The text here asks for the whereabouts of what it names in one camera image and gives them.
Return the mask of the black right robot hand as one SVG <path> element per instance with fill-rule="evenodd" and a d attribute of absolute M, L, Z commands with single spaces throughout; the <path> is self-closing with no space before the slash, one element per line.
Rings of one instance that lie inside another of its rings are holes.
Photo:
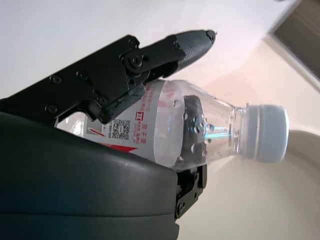
<path fill-rule="evenodd" d="M 57 129 L 81 112 L 110 123 L 146 87 L 193 64 L 213 30 L 140 48 L 126 35 L 0 101 L 3 240 L 175 240 L 202 194 L 207 167 L 182 172 Z"/>

